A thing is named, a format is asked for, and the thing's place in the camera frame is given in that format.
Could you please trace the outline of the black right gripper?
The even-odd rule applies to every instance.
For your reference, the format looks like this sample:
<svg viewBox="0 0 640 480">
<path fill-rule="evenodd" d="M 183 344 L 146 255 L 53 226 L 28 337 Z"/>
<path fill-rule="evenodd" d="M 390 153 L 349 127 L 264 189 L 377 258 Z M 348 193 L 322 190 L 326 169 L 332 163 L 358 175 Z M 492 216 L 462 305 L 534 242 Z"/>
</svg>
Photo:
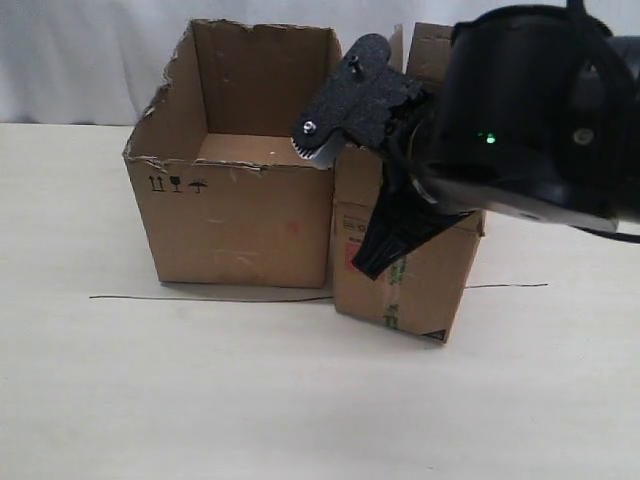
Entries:
<svg viewBox="0 0 640 480">
<path fill-rule="evenodd" d="M 372 280 L 472 215 L 424 210 L 424 204 L 438 204 L 422 184 L 420 164 L 433 137 L 436 97 L 395 66 L 394 56 L 385 37 L 360 37 L 300 114 L 291 135 L 301 158 L 320 170 L 334 168 L 338 202 L 376 203 L 352 259 Z"/>
</svg>

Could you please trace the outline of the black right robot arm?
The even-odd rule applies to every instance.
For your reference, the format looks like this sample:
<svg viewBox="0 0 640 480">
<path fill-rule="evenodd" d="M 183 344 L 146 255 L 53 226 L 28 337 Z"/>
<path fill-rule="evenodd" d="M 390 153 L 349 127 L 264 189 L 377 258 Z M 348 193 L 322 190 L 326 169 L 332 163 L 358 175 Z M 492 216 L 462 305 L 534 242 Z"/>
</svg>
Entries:
<svg viewBox="0 0 640 480">
<path fill-rule="evenodd" d="M 291 131 L 318 169 L 347 145 L 383 161 L 354 266 L 377 278 L 473 213 L 492 211 L 635 244 L 639 40 L 580 1 L 510 5 L 456 24 L 442 83 L 356 40 Z"/>
</svg>

